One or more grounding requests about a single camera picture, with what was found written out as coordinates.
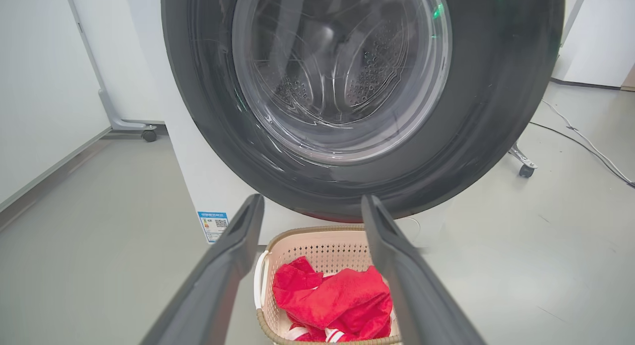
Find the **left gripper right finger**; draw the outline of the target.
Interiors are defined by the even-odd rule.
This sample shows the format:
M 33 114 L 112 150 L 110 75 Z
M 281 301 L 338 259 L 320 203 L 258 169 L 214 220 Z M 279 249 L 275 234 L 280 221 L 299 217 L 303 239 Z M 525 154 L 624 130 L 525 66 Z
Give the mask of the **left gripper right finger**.
M 379 198 L 364 195 L 361 210 L 372 261 L 388 281 L 403 343 L 483 345 L 476 327 Z

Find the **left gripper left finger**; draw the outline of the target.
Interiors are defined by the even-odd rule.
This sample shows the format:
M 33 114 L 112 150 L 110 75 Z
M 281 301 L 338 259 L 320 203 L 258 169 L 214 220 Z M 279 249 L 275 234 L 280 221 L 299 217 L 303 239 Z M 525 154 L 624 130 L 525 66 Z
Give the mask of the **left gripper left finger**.
M 170 300 L 143 345 L 222 345 L 241 280 L 254 265 L 265 201 L 248 196 Z

